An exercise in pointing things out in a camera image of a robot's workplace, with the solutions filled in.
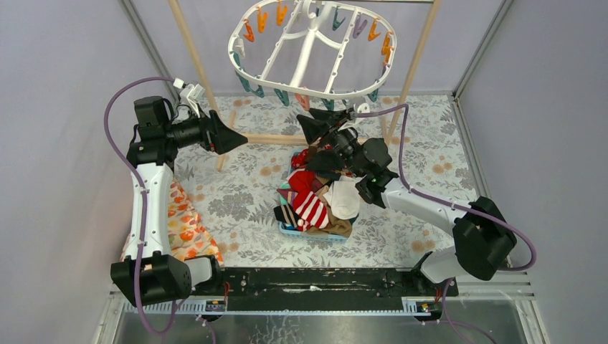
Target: laundry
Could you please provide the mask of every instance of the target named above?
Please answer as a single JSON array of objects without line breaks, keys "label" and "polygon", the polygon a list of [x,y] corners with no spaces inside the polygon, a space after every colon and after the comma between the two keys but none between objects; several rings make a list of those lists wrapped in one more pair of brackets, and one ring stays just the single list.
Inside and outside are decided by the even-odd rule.
[{"label": "laundry", "polygon": [[[293,156],[295,170],[277,189],[282,205],[274,208],[275,218],[286,229],[349,237],[358,216],[359,195],[354,179],[345,176],[341,161],[332,161],[337,155],[328,148],[311,146]],[[322,159],[315,160],[313,167],[319,171],[310,171],[308,166],[317,157]]]},{"label": "laundry", "polygon": [[338,219],[348,220],[359,214],[361,201],[355,180],[351,177],[341,176],[339,181],[331,184],[328,193],[323,196]]},{"label": "laundry", "polygon": [[278,221],[285,222],[291,226],[297,226],[300,217],[293,211],[293,208],[289,204],[282,204],[275,207],[275,218]]},{"label": "laundry", "polygon": [[327,208],[312,192],[300,192],[293,200],[295,213],[302,218],[298,221],[298,230],[306,231],[311,226],[325,228],[329,224]]}]

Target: purple clothespin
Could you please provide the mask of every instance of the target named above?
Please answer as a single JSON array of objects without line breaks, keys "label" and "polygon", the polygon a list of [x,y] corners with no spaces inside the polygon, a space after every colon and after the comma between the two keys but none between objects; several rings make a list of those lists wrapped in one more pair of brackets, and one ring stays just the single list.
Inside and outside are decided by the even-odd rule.
[{"label": "purple clothespin", "polygon": [[359,26],[360,20],[361,15],[357,14],[357,19],[355,20],[355,27],[353,28],[353,38],[359,37],[359,35],[363,32],[365,26],[367,25],[367,19],[363,19],[363,23],[361,23],[361,26]]}]

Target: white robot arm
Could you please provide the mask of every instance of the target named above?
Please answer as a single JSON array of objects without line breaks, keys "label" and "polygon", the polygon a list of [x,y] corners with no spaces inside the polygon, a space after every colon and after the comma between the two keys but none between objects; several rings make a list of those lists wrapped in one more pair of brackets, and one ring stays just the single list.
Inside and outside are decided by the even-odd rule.
[{"label": "white robot arm", "polygon": [[[246,137],[225,126],[215,111],[209,111],[207,116],[201,110],[198,99],[203,93],[202,87],[185,85],[181,80],[176,80],[174,85],[181,90],[181,104],[189,108],[185,120],[175,123],[177,116],[171,107],[169,118],[166,103],[171,104],[162,97],[145,97],[134,102],[140,141],[131,141],[126,158],[136,168],[143,185],[132,173],[133,218],[125,259],[110,268],[112,281],[133,305],[136,269],[141,271],[142,305],[184,299],[190,295],[192,286],[211,282],[219,271],[214,256],[185,262],[171,256],[167,201],[178,149],[198,144],[207,151],[223,154],[247,142]],[[144,226],[142,214],[146,215]],[[137,267],[136,257],[141,244],[142,259]]]},{"label": "white robot arm", "polygon": [[[387,166],[392,158],[384,140],[371,138],[362,145],[354,128],[345,126],[356,119],[354,107],[342,111],[311,108],[313,118],[298,115],[309,144],[330,145],[353,175],[362,177],[356,184],[361,198],[382,208],[395,209],[427,221],[454,237],[455,245],[426,254],[416,269],[432,283],[471,274],[490,280],[516,244],[513,232],[462,209],[473,208],[504,221],[496,205],[485,197],[468,202],[416,189],[409,190],[399,175]],[[429,198],[444,201],[443,204]]]}]

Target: black cloth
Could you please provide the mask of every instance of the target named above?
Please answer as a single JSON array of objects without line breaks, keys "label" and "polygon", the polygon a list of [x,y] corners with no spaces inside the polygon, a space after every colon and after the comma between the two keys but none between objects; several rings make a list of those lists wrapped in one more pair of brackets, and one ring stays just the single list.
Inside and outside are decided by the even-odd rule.
[{"label": "black cloth", "polygon": [[283,204],[274,208],[275,218],[291,226],[297,227],[300,217],[293,211],[289,204]]},{"label": "black cloth", "polygon": [[344,163],[340,156],[333,150],[318,151],[306,165],[308,171],[342,171]]}]

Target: laundry basket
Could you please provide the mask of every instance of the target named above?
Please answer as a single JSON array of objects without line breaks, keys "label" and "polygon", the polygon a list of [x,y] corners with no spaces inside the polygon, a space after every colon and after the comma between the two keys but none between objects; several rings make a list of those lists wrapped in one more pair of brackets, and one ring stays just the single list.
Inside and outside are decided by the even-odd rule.
[{"label": "laundry basket", "polygon": [[[300,151],[294,152],[294,156],[300,154]],[[289,166],[289,173],[293,172],[294,168],[291,167],[291,163]],[[281,185],[280,188],[290,188],[288,183]],[[288,204],[287,200],[285,200],[281,195],[279,195],[279,200],[281,204]],[[316,240],[320,242],[346,242],[348,239],[345,236],[337,235],[337,234],[307,234],[305,231],[298,231],[294,226],[289,226],[284,222],[279,221],[279,230],[287,237],[292,238],[301,238],[307,240]]]}]

